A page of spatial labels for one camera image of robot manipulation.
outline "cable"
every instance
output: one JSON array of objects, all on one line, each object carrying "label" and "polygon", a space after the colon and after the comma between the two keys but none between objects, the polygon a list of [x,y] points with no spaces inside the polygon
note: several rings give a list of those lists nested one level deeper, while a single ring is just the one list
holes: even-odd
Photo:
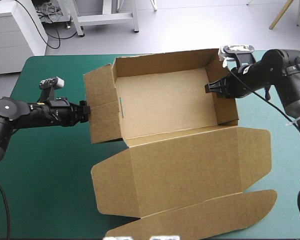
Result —
[{"label": "cable", "polygon": [[[266,100],[263,96],[261,96],[260,94],[256,93],[254,90],[252,90],[247,84],[245,84],[239,77],[237,77],[228,67],[226,67],[227,71],[232,74],[242,85],[244,85],[246,87],[246,89],[248,89],[251,93],[253,93],[254,95],[256,95],[258,98],[262,99],[263,101],[265,101],[267,104],[269,104],[271,107],[275,108],[279,113],[281,113],[281,115],[284,116],[284,118],[286,118],[290,123],[292,123],[292,120],[290,117],[288,117],[288,115],[286,115],[281,109],[279,109],[276,105],[274,105],[273,103],[269,102],[268,100]],[[300,133],[300,128],[296,123],[293,123],[293,126],[298,130],[298,132]]]},{"label": "cable", "polygon": [[[58,37],[52,36],[52,35],[50,35],[49,33],[46,33],[46,34],[47,34],[48,36],[50,36],[51,38],[59,39]],[[76,34],[77,34],[77,31],[75,31],[75,33],[72,34],[71,36],[68,36],[68,37],[60,37],[60,39],[61,39],[61,40],[63,40],[63,39],[70,39],[70,38],[74,37]]]},{"label": "cable", "polygon": [[16,132],[18,132],[19,130],[20,130],[20,128],[14,130],[13,133],[11,134],[11,136],[12,136],[13,134],[15,134]]},{"label": "cable", "polygon": [[0,193],[2,195],[4,208],[5,208],[5,214],[6,214],[6,240],[10,240],[10,212],[9,212],[9,206],[8,206],[6,194],[1,185],[0,185]]},{"label": "cable", "polygon": [[[51,48],[51,49],[58,49],[58,48],[60,48],[60,46],[61,46],[61,40],[59,39],[59,43],[58,43],[58,46],[57,46],[57,47],[54,47],[54,46],[49,45],[49,44],[46,42],[46,40],[44,39],[44,37],[41,35],[41,32],[39,31],[39,29],[38,29],[38,27],[37,27],[37,25],[36,25],[36,23],[35,23],[35,20],[34,20],[33,17],[31,16],[31,14],[30,14],[30,12],[28,11],[28,9],[27,9],[21,2],[19,2],[18,0],[15,0],[15,1],[16,1],[18,4],[20,4],[20,5],[23,7],[23,9],[28,13],[28,15],[30,16],[30,18],[31,18],[31,20],[32,20],[32,22],[33,22],[33,24],[34,24],[34,26],[35,26],[37,32],[39,33],[39,35],[40,35],[41,39],[44,41],[44,43],[45,43],[49,48]],[[58,38],[60,38],[60,36],[59,36],[59,31],[58,31],[57,27],[55,26],[54,22],[53,22],[52,24],[53,24],[53,26],[55,27],[56,34],[58,35]]]}]

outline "cardboard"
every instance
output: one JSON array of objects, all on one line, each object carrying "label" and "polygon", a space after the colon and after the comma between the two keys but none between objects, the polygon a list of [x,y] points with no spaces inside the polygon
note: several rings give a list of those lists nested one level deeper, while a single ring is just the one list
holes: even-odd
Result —
[{"label": "cardboard", "polygon": [[140,218],[107,236],[198,240],[272,209],[275,191],[244,193],[271,170],[269,132],[238,127],[235,100],[205,93],[226,74],[217,49],[121,57],[85,74],[91,142],[128,146],[93,166],[97,208]]}]

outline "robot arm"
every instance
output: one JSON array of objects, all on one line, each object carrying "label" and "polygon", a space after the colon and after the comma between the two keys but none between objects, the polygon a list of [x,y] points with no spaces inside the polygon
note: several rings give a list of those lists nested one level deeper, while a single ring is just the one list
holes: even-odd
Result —
[{"label": "robot arm", "polygon": [[[236,67],[226,77],[207,84],[205,91],[224,98],[244,98],[264,88],[265,100],[269,101],[269,89],[274,86],[286,115],[295,119],[300,132],[300,51],[272,49],[258,62],[253,51],[250,45],[222,47],[219,56],[223,66],[235,61]],[[300,211],[300,192],[297,203]]]},{"label": "robot arm", "polygon": [[0,160],[3,159],[13,129],[38,128],[49,126],[71,127],[78,122],[88,121],[90,107],[86,101],[79,105],[70,103],[67,98],[55,98],[55,90],[64,86],[59,77],[43,80],[38,102],[26,103],[9,97],[0,99]]}]

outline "gray floor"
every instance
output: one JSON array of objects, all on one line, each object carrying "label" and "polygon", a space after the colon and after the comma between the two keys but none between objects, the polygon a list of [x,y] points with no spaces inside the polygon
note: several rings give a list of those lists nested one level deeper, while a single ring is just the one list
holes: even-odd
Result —
[{"label": "gray floor", "polygon": [[[101,0],[76,0],[82,15],[99,14]],[[300,26],[297,27],[298,1],[273,30],[268,27],[286,0],[158,0],[154,12],[150,0],[138,0],[140,32],[133,24],[89,26],[85,37],[63,40],[61,48],[47,48],[46,55],[146,54],[182,50],[218,48],[226,44],[251,44],[256,50],[273,48],[300,50]],[[122,11],[130,9],[126,0]],[[62,37],[66,30],[58,25]],[[47,32],[54,34],[51,26]],[[50,39],[56,46],[58,41]],[[9,96],[18,74],[0,75],[0,97]]]}]

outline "green table surface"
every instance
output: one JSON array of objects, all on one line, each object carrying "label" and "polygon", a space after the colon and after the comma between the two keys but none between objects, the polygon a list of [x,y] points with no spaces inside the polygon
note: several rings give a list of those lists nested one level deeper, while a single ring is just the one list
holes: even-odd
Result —
[{"label": "green table surface", "polygon": [[[263,53],[256,51],[254,55],[258,60]],[[11,97],[34,102],[40,96],[39,82],[58,76],[65,80],[65,87],[56,95],[78,103],[86,99],[83,74],[112,63],[115,57],[118,55],[31,57]],[[272,89],[270,94],[271,101],[281,106],[276,91]],[[240,126],[271,132],[272,171],[248,191],[274,189],[278,199],[258,224],[219,238],[300,238],[300,136],[254,95],[237,100],[237,106]],[[91,144],[88,123],[18,131],[0,162],[0,182],[11,213],[11,237],[96,239],[133,221],[134,218],[98,212],[90,175],[93,165],[124,149],[122,141]],[[5,238],[5,234],[6,217],[0,195],[0,236]]]}]

